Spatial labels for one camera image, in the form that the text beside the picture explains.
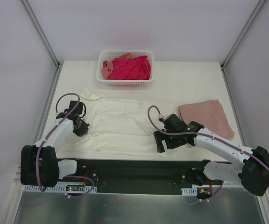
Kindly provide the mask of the cream white t shirt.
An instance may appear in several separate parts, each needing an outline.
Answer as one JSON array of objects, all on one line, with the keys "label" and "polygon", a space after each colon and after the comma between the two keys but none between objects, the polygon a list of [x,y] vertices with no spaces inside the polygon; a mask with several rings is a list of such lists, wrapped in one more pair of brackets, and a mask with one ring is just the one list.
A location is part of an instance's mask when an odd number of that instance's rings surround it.
[{"label": "cream white t shirt", "polygon": [[155,123],[162,127],[158,112],[162,115],[174,112],[172,100],[108,98],[88,88],[79,95],[87,110],[88,134],[80,138],[69,136],[58,157],[84,159],[102,155],[118,159],[125,156],[175,160],[176,155],[171,150],[157,152],[152,126]]}]

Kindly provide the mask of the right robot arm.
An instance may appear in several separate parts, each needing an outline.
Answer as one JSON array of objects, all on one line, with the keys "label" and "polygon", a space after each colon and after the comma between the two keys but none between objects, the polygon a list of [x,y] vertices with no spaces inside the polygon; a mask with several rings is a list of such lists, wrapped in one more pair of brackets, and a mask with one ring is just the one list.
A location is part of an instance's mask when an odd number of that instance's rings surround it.
[{"label": "right robot arm", "polygon": [[154,132],[158,153],[189,144],[208,150],[226,163],[206,160],[203,168],[193,171],[192,182],[197,185],[210,180],[238,182],[247,191],[263,196],[269,188],[269,153],[258,146],[253,149],[222,138],[197,122],[186,124],[177,115],[158,115],[163,129]]}]

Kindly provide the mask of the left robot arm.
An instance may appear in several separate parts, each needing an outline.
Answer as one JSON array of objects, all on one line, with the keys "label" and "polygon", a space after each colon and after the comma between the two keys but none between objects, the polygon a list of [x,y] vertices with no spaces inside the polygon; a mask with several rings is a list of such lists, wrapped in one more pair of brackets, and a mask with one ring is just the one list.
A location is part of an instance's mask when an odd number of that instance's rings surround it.
[{"label": "left robot arm", "polygon": [[59,179],[68,176],[78,182],[84,176],[76,160],[57,159],[57,150],[62,148],[67,137],[82,137],[88,133],[89,124],[82,118],[86,106],[82,102],[70,101],[69,108],[56,116],[54,127],[43,139],[21,150],[20,181],[23,185],[54,187]]}]

